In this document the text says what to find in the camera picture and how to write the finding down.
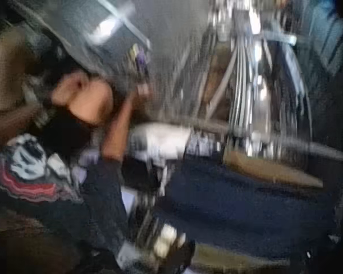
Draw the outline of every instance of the sleeve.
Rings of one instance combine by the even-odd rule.
[[[121,163],[100,159],[90,165],[82,194],[92,219],[102,232],[110,250],[118,252],[128,237],[127,213],[122,201]]]

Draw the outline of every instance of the man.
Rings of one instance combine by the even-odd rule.
[[[144,97],[132,92],[124,100],[100,157],[87,161],[82,176],[69,164],[112,112],[113,93],[104,80],[81,71],[65,75],[45,110],[34,103],[0,115],[0,204],[117,254],[128,236],[120,168],[132,112]]]

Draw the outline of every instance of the person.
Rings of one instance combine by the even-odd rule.
[[[32,103],[6,110],[0,115],[0,204],[63,237],[117,254],[128,238],[120,168],[131,115],[148,97],[136,91],[126,97],[99,157],[87,157],[80,176],[71,158],[94,128],[106,126],[114,107],[105,80],[76,71],[60,80],[45,107]]]

